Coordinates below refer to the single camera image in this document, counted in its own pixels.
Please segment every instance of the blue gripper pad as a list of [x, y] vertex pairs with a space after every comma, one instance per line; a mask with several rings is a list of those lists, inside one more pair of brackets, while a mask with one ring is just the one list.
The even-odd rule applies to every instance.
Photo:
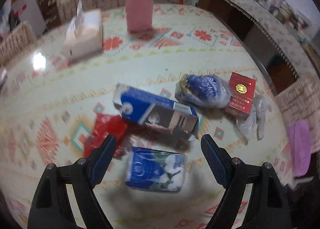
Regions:
[[94, 149], [87, 157], [87, 177], [93, 189], [100, 184], [116, 151], [117, 140], [109, 134], [99, 148]]
[[201, 138], [201, 150], [218, 182], [227, 189], [231, 182], [231, 157], [223, 148], [219, 148], [210, 135]]

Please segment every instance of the red plastic bag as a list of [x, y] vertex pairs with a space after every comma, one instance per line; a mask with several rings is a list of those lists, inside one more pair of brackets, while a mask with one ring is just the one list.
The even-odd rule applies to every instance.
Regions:
[[97, 114], [93, 132], [84, 144], [84, 157], [87, 158], [93, 149], [100, 147], [108, 134], [113, 134], [116, 137], [117, 148], [114, 156], [119, 156], [122, 152], [122, 137], [127, 126], [121, 116]]

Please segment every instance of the blue and white carton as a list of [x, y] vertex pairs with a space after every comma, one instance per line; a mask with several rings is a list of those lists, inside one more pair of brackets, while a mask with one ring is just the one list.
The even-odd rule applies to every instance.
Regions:
[[122, 117], [159, 132], [194, 141], [198, 138], [198, 115], [193, 107], [118, 84], [113, 103]]
[[184, 154], [132, 147], [125, 184], [150, 191], [179, 192], [186, 163]]

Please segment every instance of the table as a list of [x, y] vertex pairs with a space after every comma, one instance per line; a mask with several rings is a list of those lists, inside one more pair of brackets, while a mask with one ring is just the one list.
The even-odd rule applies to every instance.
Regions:
[[290, 34], [285, 26], [272, 14], [254, 0], [225, 0], [237, 8], [266, 35], [273, 46], [290, 66], [295, 78], [311, 73], [317, 76], [317, 71], [300, 43]]
[[[13, 217], [27, 227], [31, 201], [46, 165], [69, 165], [83, 154], [96, 113], [117, 114], [112, 104], [115, 85], [127, 83], [174, 99], [175, 84], [184, 73], [217, 74], [229, 80], [236, 71], [256, 79], [256, 94], [266, 97], [266, 131], [247, 142], [235, 121], [221, 110], [200, 111], [199, 140], [168, 144], [142, 129], [126, 145], [177, 151], [188, 156], [186, 180], [179, 193], [146, 192], [124, 185], [127, 157], [113, 159], [94, 192], [114, 228], [204, 228], [224, 193], [200, 149], [209, 133], [232, 157], [245, 163], [273, 164], [283, 184], [292, 181], [290, 148], [279, 109], [265, 78], [241, 43], [214, 15], [193, 6], [155, 5], [154, 31], [130, 36], [123, 8], [103, 13], [104, 51], [68, 66], [60, 49], [67, 26], [43, 36], [36, 49], [11, 66], [0, 96], [0, 187]], [[33, 57], [46, 59], [35, 71]], [[68, 187], [79, 226], [85, 227]], [[244, 218], [248, 186], [236, 219]]]

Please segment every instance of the red wrapper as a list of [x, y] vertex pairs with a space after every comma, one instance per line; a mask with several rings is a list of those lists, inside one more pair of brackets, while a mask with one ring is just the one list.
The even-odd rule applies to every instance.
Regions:
[[228, 84], [233, 95], [226, 111], [239, 118], [247, 119], [251, 111], [256, 81], [233, 72]]
[[117, 148], [114, 156], [119, 156], [122, 152], [122, 137], [127, 126], [121, 116], [97, 114], [93, 132], [84, 144], [84, 157], [87, 158], [93, 149], [100, 147], [108, 134], [113, 134], [116, 137]]

